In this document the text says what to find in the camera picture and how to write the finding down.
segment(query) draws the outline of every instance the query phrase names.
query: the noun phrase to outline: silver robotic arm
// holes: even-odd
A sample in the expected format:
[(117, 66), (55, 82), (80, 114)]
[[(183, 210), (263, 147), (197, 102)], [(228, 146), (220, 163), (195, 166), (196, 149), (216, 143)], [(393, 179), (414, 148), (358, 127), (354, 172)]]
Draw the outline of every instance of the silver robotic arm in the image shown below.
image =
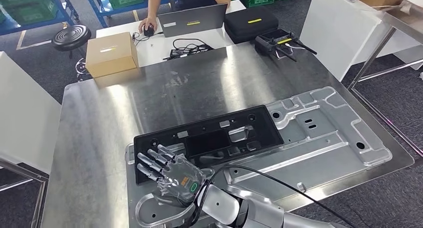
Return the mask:
[[(202, 190), (198, 205), (203, 195)], [(234, 186), (223, 191), (210, 185), (203, 211), (218, 221), (219, 228), (346, 228), (285, 212), (268, 198)]]
[(137, 169), (158, 183), (153, 196), (163, 204), (188, 207), (197, 201), (202, 211), (214, 218), (219, 228), (345, 228), (287, 213), (262, 195), (229, 185), (225, 190), (206, 185), (213, 170), (200, 170), (183, 154), (175, 155), (159, 145), (159, 153), (139, 153)]

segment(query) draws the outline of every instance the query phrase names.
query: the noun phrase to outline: black stool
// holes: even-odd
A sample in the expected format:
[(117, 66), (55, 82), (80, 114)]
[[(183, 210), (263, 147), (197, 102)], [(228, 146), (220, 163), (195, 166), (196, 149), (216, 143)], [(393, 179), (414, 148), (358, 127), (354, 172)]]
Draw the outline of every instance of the black stool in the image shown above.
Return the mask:
[(82, 58), (76, 63), (78, 81), (81, 81), (81, 75), (89, 74), (85, 68), (85, 51), (82, 46), (91, 38), (91, 31), (83, 25), (74, 25), (59, 31), (51, 40), (53, 47), (58, 51), (69, 51), (69, 58), (72, 58), (72, 51), (76, 50)]

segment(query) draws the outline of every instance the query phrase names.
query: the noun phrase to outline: round stool seat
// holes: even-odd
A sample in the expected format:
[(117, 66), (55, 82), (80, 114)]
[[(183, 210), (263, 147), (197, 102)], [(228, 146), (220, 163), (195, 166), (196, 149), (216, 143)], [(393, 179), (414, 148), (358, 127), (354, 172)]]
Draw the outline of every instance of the round stool seat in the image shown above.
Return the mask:
[(59, 31), (51, 43), (59, 51), (72, 51), (86, 44), (90, 38), (89, 28), (83, 25), (74, 25)]

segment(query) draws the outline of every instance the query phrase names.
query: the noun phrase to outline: laptop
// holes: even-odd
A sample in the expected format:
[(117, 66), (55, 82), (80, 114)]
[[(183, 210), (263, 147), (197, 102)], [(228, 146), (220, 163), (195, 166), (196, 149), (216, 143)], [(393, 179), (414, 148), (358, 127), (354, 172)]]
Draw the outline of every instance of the laptop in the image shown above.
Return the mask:
[(227, 4), (216, 4), (182, 11), (159, 14), (165, 37), (221, 28)]

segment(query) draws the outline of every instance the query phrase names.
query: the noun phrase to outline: black plastic panel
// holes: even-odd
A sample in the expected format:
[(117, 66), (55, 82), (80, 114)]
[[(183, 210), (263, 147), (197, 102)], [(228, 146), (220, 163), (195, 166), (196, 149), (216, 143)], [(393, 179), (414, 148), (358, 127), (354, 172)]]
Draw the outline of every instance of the black plastic panel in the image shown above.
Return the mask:
[[(229, 132), (235, 129), (245, 133), (240, 132), (240, 137), (231, 140)], [(283, 144), (283, 140), (264, 105), (140, 135), (134, 138), (137, 185), (150, 179), (136, 168), (138, 163), (142, 163), (136, 154), (141, 152), (149, 156), (147, 150), (157, 151), (158, 144), (170, 146), (179, 143), (184, 144), (185, 157), (189, 161), (205, 168), (262, 152)]]

